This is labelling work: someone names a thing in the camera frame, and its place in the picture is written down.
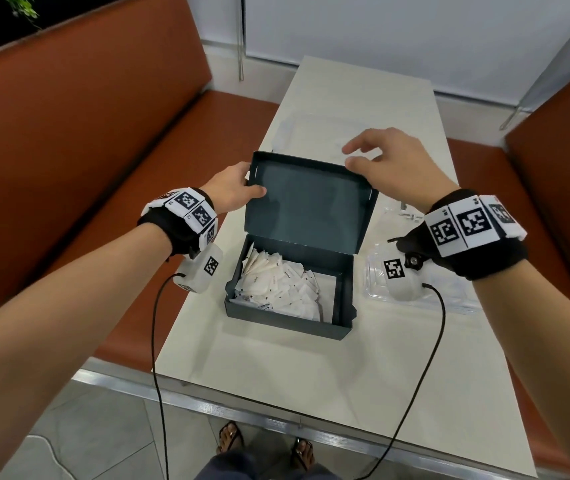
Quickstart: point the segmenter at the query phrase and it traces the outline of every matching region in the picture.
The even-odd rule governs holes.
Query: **table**
[[[294,113],[394,126],[418,137],[456,178],[431,84],[305,57],[265,135],[272,151]],[[323,159],[310,142],[296,156]],[[377,435],[393,434],[440,326],[440,312],[365,297],[364,258],[379,239],[380,196],[354,259],[358,317],[343,340],[229,318],[224,285],[245,238],[245,209],[216,238],[225,257],[208,291],[190,293],[156,361],[159,374]],[[502,350],[486,318],[448,313],[440,349],[399,439],[477,463],[536,475]]]

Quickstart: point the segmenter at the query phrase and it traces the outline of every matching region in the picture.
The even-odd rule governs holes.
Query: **box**
[[[378,192],[344,166],[268,152],[254,152],[249,185],[254,184],[263,185],[267,194],[251,200],[245,210],[248,234],[234,276],[225,287],[227,316],[343,339],[356,318],[354,254],[367,232]],[[257,251],[280,253],[314,273],[336,277],[331,323],[230,302],[252,242]]]

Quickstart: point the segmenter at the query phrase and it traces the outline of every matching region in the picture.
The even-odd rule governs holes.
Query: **hand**
[[[217,214],[240,209],[251,199],[265,196],[267,193],[265,187],[260,185],[247,187],[245,175],[249,171],[249,167],[248,162],[239,162],[236,165],[228,166],[201,187],[201,190],[209,195],[214,203],[214,210]]]
[[[349,157],[345,167],[395,200],[427,214],[432,205],[459,188],[438,168],[419,139],[396,128],[365,130],[343,146],[342,152],[367,153],[374,148],[383,154],[373,160]]]

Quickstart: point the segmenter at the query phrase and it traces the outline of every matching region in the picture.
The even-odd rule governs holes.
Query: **black cable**
[[[387,453],[389,453],[389,451],[392,449],[393,442],[396,441],[396,436],[398,436],[398,432],[401,430],[402,423],[404,423],[405,419],[407,418],[407,415],[409,414],[409,410],[411,409],[411,406],[413,406],[413,402],[415,401],[416,396],[418,395],[418,391],[420,390],[420,386],[422,385],[422,381],[423,381],[423,379],[425,379],[425,376],[427,375],[427,371],[429,370],[429,366],[431,365],[431,361],[433,360],[434,355],[436,355],[436,351],[438,350],[438,346],[440,345],[440,339],[443,338],[443,332],[445,331],[445,302],[443,301],[443,297],[440,295],[438,290],[435,289],[432,285],[428,285],[427,283],[423,283],[422,287],[423,288],[429,288],[430,290],[433,290],[436,293],[436,295],[438,295],[438,299],[440,300],[440,306],[442,307],[442,310],[443,310],[443,320],[442,320],[442,324],[440,325],[440,333],[438,334],[438,338],[436,339],[436,345],[434,345],[434,349],[431,352],[431,355],[429,356],[429,360],[427,361],[427,365],[425,366],[425,370],[422,371],[422,376],[420,376],[420,379],[418,380],[418,385],[416,386],[416,389],[414,390],[413,395],[411,396],[411,401],[409,401],[409,406],[407,406],[407,409],[405,410],[404,414],[402,415],[401,422],[398,423],[398,428],[396,428],[396,431],[392,436],[392,440],[389,442],[389,446],[387,447],[387,449],[383,453],[383,456],[378,458],[378,461],[376,462],[376,465],[374,465],[374,468],[372,468],[371,471],[367,475],[365,475],[364,477],[358,477],[356,480],[365,480],[365,479],[369,478],[371,476],[371,474],[376,471],[376,469],[378,468],[378,465],[380,465],[380,463],[385,459],[385,456],[387,456]]]
[[[154,332],[156,331],[156,308],[158,308],[158,300],[161,298],[161,293],[165,288],[165,285],[170,282],[171,279],[178,276],[178,273],[174,273],[169,276],[161,285],[156,294],[156,301],[154,301],[154,313],[152,314],[152,375],[154,377],[154,386],[156,386],[156,394],[158,395],[158,405],[161,408],[161,424],[163,425],[163,450],[165,452],[165,478],[169,478],[169,460],[167,459],[167,431],[165,430],[165,412],[163,411],[163,398],[161,397],[161,388],[158,387],[158,377],[156,376],[156,350],[154,348]]]

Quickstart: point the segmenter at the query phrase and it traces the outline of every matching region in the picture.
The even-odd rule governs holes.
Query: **flip-flop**
[[[230,424],[233,424],[236,427],[236,431],[234,431],[233,433],[231,433],[232,435],[232,440],[229,442],[229,444],[227,445],[227,449],[225,451],[223,451],[223,447],[221,445],[222,441],[223,441],[223,430],[229,426]],[[225,424],[225,426],[223,426],[222,428],[220,428],[220,431],[218,431],[218,448],[220,449],[220,453],[227,453],[228,451],[230,451],[232,449],[232,446],[234,445],[234,442],[236,441],[236,438],[240,438],[241,440],[241,445],[243,446],[243,448],[245,447],[245,439],[243,439],[243,434],[241,433],[240,428],[238,428],[238,425],[236,424],[236,422],[234,421],[230,421],[227,424]]]
[[[313,444],[311,444],[309,441],[303,439],[303,438],[296,438],[296,440],[294,441],[294,445],[291,447],[291,461],[293,461],[294,459],[300,463],[300,465],[305,468],[305,472],[307,471],[307,465],[305,465],[305,461],[303,460],[303,455],[301,455],[301,453],[298,451],[297,446],[300,444],[300,442],[305,442],[308,446],[309,449],[311,451],[313,451]]]

